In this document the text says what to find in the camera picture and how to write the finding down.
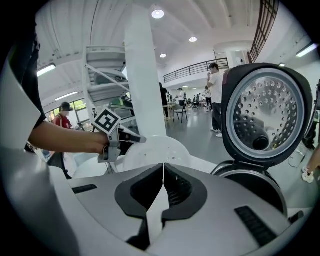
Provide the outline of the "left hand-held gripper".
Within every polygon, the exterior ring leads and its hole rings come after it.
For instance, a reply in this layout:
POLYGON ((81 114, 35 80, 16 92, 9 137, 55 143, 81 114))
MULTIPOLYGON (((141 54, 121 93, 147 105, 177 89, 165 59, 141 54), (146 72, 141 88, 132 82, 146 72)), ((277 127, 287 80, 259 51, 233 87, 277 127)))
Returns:
POLYGON ((121 118, 113 111, 104 107, 93 119, 93 126, 108 137, 108 143, 103 147, 102 154, 98 156, 99 163, 113 163, 120 156, 120 142, 140 143, 147 141, 144 136, 120 127, 121 118))

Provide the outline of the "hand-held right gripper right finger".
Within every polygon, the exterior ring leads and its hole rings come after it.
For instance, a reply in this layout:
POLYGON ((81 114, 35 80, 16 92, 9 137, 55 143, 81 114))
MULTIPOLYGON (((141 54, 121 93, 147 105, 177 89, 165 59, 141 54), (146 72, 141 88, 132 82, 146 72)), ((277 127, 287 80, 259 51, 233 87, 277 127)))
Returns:
POLYGON ((164 164, 164 188, 169 209, 162 212, 162 225, 166 222, 188 220, 205 205, 208 191, 197 178, 180 171, 169 163, 164 164))

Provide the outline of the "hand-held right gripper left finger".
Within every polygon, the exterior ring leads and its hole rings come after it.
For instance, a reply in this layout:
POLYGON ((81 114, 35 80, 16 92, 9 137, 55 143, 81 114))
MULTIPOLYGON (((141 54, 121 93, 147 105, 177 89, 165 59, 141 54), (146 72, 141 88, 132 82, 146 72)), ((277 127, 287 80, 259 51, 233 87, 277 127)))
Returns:
POLYGON ((129 217, 142 220, 137 235, 126 241, 142 251, 151 245, 147 212, 163 186, 163 175, 164 165, 160 163, 122 182, 115 190, 115 200, 123 212, 129 217))

